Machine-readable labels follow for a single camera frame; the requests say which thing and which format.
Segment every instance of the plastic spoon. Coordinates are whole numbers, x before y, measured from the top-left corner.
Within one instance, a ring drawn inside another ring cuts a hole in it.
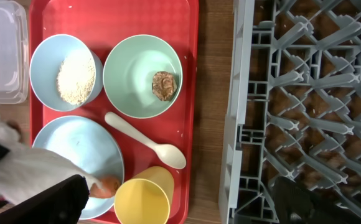
[[[113,112],[106,114],[105,121],[118,131],[151,148],[157,154],[158,158],[168,166],[175,169],[183,169],[186,166],[185,156],[175,146],[155,143]]]

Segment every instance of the brown wood floor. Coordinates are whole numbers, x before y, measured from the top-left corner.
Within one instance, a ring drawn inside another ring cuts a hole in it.
[[[31,0],[15,0],[28,11]],[[233,1],[200,0],[189,216],[185,223],[220,223],[218,190],[233,44]],[[28,138],[29,102],[0,105],[2,119],[16,120]]]

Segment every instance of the transparent container lid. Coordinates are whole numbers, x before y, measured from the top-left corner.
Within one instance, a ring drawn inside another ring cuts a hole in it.
[[[28,47],[26,11],[14,1],[0,1],[0,103],[26,100]]]

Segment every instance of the green bowl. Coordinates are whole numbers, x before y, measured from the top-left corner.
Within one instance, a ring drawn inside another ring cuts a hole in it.
[[[177,90],[171,101],[160,101],[152,92],[155,73],[175,75]],[[152,118],[168,110],[182,87],[182,65],[175,50],[152,35],[135,35],[110,52],[103,69],[103,85],[117,110],[133,118]]]

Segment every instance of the white cloth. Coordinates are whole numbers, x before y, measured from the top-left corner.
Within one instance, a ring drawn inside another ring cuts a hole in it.
[[[0,194],[17,205],[79,174],[86,178],[88,188],[101,183],[68,159],[46,149],[30,149],[19,143],[20,135],[0,120],[0,145],[11,150],[0,160]]]

